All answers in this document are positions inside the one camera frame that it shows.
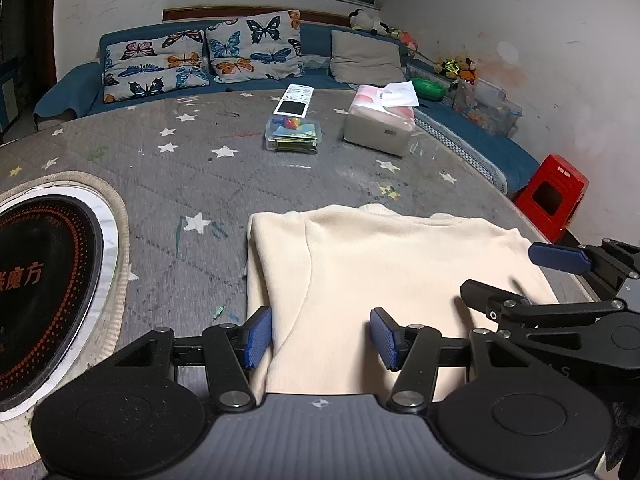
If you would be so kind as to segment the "black white plush toy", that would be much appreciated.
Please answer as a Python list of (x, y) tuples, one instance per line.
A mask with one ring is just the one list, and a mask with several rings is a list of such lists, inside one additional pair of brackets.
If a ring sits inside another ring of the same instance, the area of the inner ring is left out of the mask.
[(367, 32), (372, 36), (387, 36), (388, 31), (385, 24), (375, 18), (365, 10), (356, 9), (348, 14), (349, 25), (352, 30)]

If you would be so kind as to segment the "right butterfly pillow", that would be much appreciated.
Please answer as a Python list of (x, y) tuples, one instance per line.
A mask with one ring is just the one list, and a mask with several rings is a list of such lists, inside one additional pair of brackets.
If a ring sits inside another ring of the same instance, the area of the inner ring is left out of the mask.
[(304, 74), (299, 10), (235, 18), (205, 31), (216, 81), (282, 80)]

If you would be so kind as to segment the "green round toy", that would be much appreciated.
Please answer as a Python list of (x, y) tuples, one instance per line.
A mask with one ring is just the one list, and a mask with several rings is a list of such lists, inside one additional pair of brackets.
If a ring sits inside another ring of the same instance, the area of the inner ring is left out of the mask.
[(434, 82), (424, 78), (412, 78), (414, 91), (420, 99), (427, 101), (441, 101), (447, 94), (448, 90), (438, 82)]

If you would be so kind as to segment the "round induction cooktop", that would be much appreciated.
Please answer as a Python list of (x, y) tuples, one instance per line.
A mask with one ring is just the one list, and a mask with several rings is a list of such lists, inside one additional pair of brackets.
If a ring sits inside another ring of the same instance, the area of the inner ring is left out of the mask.
[(127, 209), (106, 181), (64, 171), (2, 194), (2, 420), (113, 351), (128, 280)]

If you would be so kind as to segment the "clear plastic card box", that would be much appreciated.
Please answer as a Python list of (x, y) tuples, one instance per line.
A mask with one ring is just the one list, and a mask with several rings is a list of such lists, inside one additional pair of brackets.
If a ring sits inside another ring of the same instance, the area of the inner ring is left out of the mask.
[(268, 151), (317, 154), (322, 140), (318, 122), (272, 115), (267, 122), (264, 144)]

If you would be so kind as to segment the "yellow toy pile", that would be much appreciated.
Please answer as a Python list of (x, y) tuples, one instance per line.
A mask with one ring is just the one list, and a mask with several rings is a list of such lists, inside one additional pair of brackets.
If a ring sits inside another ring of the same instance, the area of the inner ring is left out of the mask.
[(472, 84), (476, 79), (476, 66), (477, 62), (472, 58), (463, 56), (446, 58), (446, 60), (439, 58), (434, 66), (434, 72), (450, 80), (463, 79)]

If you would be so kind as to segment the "red plastic stool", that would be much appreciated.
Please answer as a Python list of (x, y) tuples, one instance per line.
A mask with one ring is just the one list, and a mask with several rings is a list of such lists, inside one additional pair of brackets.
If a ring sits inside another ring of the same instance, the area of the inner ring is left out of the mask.
[(584, 198), (589, 180), (560, 155), (548, 155), (514, 204), (551, 243), (557, 243)]

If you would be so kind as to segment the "cream knit garment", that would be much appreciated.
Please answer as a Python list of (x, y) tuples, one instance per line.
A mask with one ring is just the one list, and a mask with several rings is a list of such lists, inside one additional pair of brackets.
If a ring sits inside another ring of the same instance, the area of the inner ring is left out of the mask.
[(395, 376), (371, 342), (371, 311), (463, 337), (485, 321), (461, 301), (465, 281), (552, 304), (528, 248), (518, 230), (481, 218), (409, 217), (380, 204), (253, 214), (247, 307), (272, 312), (272, 344), (250, 378), (255, 396), (386, 396)]

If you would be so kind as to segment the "butterfly pillow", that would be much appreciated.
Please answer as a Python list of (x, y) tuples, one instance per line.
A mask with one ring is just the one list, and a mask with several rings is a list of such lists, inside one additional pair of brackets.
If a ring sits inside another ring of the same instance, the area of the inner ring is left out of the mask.
[(204, 65), (201, 29), (109, 44), (103, 57), (103, 103), (208, 86)]
[(216, 81), (282, 80), (304, 74), (299, 10), (235, 18), (205, 31)]

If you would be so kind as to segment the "white remote control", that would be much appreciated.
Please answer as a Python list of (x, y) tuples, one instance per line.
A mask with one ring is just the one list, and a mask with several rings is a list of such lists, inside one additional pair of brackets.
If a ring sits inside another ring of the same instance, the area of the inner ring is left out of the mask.
[(290, 84), (273, 111), (276, 116), (305, 118), (314, 88), (303, 84)]

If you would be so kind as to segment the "white tissue box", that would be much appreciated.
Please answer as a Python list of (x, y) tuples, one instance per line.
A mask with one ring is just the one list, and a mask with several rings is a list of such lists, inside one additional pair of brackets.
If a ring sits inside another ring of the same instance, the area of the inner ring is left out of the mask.
[(345, 119), (345, 141), (404, 157), (416, 128), (418, 96), (410, 81), (383, 88), (360, 84)]

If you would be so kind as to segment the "grey plain cushion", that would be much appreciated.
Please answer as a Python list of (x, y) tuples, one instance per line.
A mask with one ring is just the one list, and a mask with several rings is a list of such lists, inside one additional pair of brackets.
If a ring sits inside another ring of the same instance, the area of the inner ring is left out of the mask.
[(330, 71), (342, 84), (384, 87), (406, 80), (400, 50), (393, 42), (334, 30)]

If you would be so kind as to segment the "left butterfly pillow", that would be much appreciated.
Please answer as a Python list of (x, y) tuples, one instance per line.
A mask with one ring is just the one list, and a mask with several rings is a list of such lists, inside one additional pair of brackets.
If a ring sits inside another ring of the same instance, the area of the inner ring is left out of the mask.
[(103, 57), (103, 103), (208, 86), (204, 65), (201, 29), (109, 44)]

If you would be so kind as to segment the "clear storage bin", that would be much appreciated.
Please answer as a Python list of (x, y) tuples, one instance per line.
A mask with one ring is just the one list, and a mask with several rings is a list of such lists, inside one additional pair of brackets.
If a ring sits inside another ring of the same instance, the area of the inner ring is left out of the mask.
[(508, 136), (523, 110), (506, 97), (503, 88), (483, 79), (457, 81), (452, 109), (493, 136)]

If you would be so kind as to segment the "grey star tablecloth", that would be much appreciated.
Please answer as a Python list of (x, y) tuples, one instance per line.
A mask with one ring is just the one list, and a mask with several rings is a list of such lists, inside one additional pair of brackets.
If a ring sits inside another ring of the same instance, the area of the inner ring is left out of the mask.
[(190, 335), (245, 312), (245, 227), (257, 211), (287, 212), (382, 200), (400, 214), (448, 212), (538, 232), (476, 170), (429, 134), (397, 172), (383, 157), (345, 143), (347, 91), (318, 92), (310, 114), (323, 141), (315, 155), (268, 152), (262, 130), (276, 102), (271, 91), (188, 96), (66, 122), (2, 148), (2, 188), (56, 170), (84, 170), (107, 181), (129, 214), (134, 276), (122, 342), (153, 323)]

